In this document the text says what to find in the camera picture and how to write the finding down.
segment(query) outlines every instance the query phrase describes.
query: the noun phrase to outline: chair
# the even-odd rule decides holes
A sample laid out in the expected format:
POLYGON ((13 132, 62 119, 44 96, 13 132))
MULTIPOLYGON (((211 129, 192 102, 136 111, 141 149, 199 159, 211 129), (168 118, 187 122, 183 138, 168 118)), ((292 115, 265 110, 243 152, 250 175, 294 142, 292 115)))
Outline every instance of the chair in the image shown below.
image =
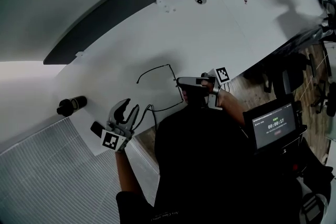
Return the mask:
POLYGON ((330 117, 334 117, 336 113, 336 83, 333 82, 332 84, 329 85, 329 93, 326 95, 326 85, 324 80, 320 80, 320 83, 323 84, 323 88, 321 89, 320 86, 316 83, 314 83, 314 86, 318 89, 319 91, 319 98, 317 101, 315 101, 313 104, 311 104, 311 107, 315 107, 317 105, 320 105, 320 110, 316 110, 316 113, 319 114, 322 112, 324 102, 325 105, 327 106, 327 115, 330 117))
POLYGON ((268 77, 268 87, 264 87, 265 92, 270 93, 273 85, 277 98, 292 93, 303 84, 303 70, 306 70, 307 66, 311 67, 312 75, 315 77, 316 68, 312 54, 309 55, 309 59, 298 53, 286 57, 269 58, 265 65, 268 77))

